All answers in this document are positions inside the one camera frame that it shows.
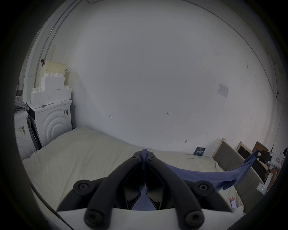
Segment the plastic basket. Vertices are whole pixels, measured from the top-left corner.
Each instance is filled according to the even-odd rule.
[[[45,73],[53,73],[53,74],[63,74],[65,77],[65,71],[67,69],[66,64],[56,63],[56,62],[45,62],[45,65],[41,67],[39,84],[38,87],[41,87],[41,80]]]

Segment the black sign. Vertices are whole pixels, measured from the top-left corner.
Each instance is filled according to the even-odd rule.
[[[197,147],[193,155],[202,156],[206,148]]]

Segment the blue cloth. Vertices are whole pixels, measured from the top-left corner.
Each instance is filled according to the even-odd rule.
[[[181,179],[188,180],[192,182],[197,181],[209,181],[213,184],[216,191],[221,189],[228,189],[232,185],[237,185],[248,173],[248,170],[251,168],[253,162],[257,159],[256,155],[259,150],[251,154],[244,163],[230,171],[227,172],[197,172],[190,171],[186,169],[180,169],[171,165],[166,164],[171,168]],[[145,162],[146,162],[147,149],[142,150],[142,169],[145,171]],[[141,191],[141,196],[133,206],[132,210],[155,210],[154,205],[151,203],[149,198],[146,195],[146,178],[144,178],[144,186]]]

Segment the washing machine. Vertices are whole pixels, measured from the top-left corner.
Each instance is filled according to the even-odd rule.
[[[25,110],[17,111],[14,114],[15,136],[21,160],[30,157],[36,151],[27,118],[28,113]]]
[[[29,117],[42,147],[72,129],[71,103],[66,100],[40,108],[28,104]]]

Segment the white bedsheet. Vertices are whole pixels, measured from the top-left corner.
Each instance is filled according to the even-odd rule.
[[[142,149],[86,127],[79,127],[36,151],[30,158],[23,160],[23,165],[40,195],[56,210],[76,181],[106,177]],[[223,172],[218,163],[209,157],[152,149],[148,151],[178,168]],[[231,197],[235,197],[237,206],[242,205],[234,186],[219,193],[229,205]]]

